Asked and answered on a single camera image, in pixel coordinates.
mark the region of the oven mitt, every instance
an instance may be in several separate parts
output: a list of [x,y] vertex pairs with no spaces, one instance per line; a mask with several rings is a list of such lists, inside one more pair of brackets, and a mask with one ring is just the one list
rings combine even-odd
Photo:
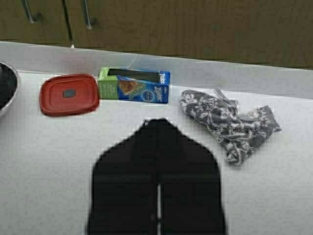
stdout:
[[240,115],[235,101],[193,90],[184,91],[179,102],[187,115],[206,125],[226,148],[225,160],[230,164],[241,165],[274,131],[281,130],[269,106]]

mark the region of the cabinet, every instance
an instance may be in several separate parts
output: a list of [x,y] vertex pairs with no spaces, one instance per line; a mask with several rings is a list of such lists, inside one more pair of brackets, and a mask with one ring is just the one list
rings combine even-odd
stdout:
[[75,47],[313,67],[313,1],[66,0]]
[[0,41],[69,47],[62,0],[2,0]]

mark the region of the cabinet handle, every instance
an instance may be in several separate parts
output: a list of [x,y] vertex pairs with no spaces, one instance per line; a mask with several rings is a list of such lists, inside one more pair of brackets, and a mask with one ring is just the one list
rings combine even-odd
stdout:
[[84,17],[85,17],[86,28],[87,29],[93,29],[96,25],[97,19],[96,18],[90,19],[87,0],[82,0],[82,5],[83,5],[83,13],[84,13]]
[[43,15],[38,12],[34,17],[31,14],[29,5],[28,5],[28,1],[27,0],[22,0],[22,5],[26,14],[26,17],[28,19],[28,22],[30,22],[31,24],[33,23],[39,23],[43,20]]

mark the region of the blue box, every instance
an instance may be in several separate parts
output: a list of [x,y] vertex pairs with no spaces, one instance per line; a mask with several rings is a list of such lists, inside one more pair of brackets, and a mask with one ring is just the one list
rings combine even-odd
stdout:
[[103,67],[98,76],[101,99],[168,103],[171,73]]

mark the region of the red lid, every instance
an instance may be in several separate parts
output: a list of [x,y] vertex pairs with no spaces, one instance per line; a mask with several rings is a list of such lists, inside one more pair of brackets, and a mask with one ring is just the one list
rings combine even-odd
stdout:
[[99,105],[98,86],[88,74],[71,74],[45,81],[39,96],[41,111],[49,116],[84,114]]

